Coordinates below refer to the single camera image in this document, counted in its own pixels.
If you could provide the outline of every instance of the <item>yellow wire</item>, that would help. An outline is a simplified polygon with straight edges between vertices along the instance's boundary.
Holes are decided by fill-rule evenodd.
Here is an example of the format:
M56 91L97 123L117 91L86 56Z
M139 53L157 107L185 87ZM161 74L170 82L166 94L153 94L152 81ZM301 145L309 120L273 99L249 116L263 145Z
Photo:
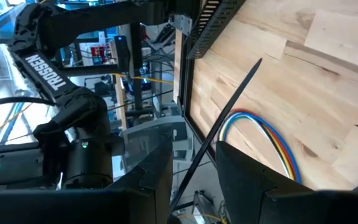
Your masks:
M227 120L227 121L223 124L222 130L221 130L221 132L219 133L219 140L220 140L220 141L223 141L224 130L226 130L227 124L229 123L228 121L229 121L229 120ZM286 157L285 154L284 154L283 148L281 148L280 144L277 142L277 140L275 139L274 135L273 135L272 132L269 130L269 128L266 127L265 125L264 125L264 127L265 127L265 129L267 130L268 135L273 139L273 144L275 144L275 145L277 146L277 149L280 151L280 154L281 154L282 157L283 157L284 165L285 165L285 167L287 168L287 171L288 171L288 174L290 175L290 178L291 178L292 180L295 180L295 174L293 173L293 171L292 171L292 169L291 169L291 166L290 166L290 163L289 163L287 157Z
M31 105L32 105L32 103L30 103L28 106L26 106L23 110L19 111L17 114L13 115L13 117L11 119L5 121L5 123L3 123L0 126L0 129L5 127L5 125L8 124L9 122L11 122L13 119L17 118L21 113L23 113L25 110L27 110Z
M126 75L124 74L120 74L120 73L113 73L112 75L116 75L116 76L119 76L119 77L126 77ZM145 79L145 80L149 80L149 81L152 81L152 82L158 82L158 83L168 83L168 84L171 84L173 85L173 82L170 82L170 81L165 81L165 80L158 80L158 79L155 79L155 78L145 78L145 77L134 77L136 79Z
M195 215L179 215L178 218L192 218L192 216L195 216ZM202 217L209 217L209 218L214 218L220 222L222 222L223 224L227 224L227 221L223 218L218 218L214 215L207 215L207 214L200 214L198 216L202 216Z

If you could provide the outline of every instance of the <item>black cable tray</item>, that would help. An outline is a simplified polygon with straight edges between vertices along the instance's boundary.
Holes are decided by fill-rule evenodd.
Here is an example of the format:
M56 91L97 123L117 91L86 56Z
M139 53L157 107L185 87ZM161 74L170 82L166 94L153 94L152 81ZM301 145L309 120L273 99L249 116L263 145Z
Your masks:
M187 59L204 57L246 0L207 0L190 35L191 50Z

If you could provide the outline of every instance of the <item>blue cable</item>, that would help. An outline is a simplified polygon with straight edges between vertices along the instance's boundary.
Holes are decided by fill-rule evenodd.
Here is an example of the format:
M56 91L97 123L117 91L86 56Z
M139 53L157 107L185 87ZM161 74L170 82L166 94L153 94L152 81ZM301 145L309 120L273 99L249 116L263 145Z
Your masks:
M224 132L223 132L223 141L226 140L227 132L228 132L230 126L233 124L233 122L237 121L238 119L244 118L244 116L248 116L248 117L250 117L250 118L252 118L254 120L257 120L257 121L261 122L262 124L266 125L269 129L271 129L273 131L273 133L283 143L283 146L284 146L285 150L287 151L287 153L288 153L288 155L289 155L289 157L291 159L291 162L293 164L295 177L298 180L298 183L301 183L301 175L300 175L300 172L299 172L298 164L295 161L295 158L294 158L294 156L292 154L292 151L291 151L290 147L288 146L288 144L284 140L284 138L280 135L280 133L278 133L278 131L276 131L276 129L273 128L273 126L268 124L268 122L266 122L262 118L260 118L258 116L255 116L253 114L250 114L250 113L246 113L246 112L238 112L238 113L234 114L231 118L229 118L229 121L227 122L226 130L224 130Z

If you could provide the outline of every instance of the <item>colorful cables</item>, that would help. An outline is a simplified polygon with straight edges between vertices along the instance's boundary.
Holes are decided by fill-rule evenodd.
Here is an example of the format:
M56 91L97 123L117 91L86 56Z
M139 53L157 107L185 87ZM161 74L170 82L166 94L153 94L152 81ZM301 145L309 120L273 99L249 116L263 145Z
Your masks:
M273 126L268 124L268 122L266 122L264 119L257 116L256 114L242 109L232 110L231 114L227 116L226 120L221 126L221 129L218 132L218 140L225 141L232 124L238 119L244 118L251 120L260 128L263 133L265 133L265 135L270 139L274 148L276 149L286 172L286 175L292 180L301 184L301 175L299 172L299 168L296 164L296 160L291 152L290 147L285 142L284 138L282 138L280 133L278 133L278 131L273 128Z

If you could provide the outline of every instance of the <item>wooden tabletop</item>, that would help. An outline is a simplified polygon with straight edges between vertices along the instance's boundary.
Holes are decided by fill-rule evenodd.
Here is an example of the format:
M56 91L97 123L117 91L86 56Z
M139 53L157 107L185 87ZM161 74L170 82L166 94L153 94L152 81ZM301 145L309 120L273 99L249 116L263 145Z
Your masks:
M181 34L175 49L178 94ZM247 0L195 62L191 117L207 134L251 67L234 108L251 110L289 143L312 189L358 186L358 0ZM228 142L283 172L267 138L238 121Z

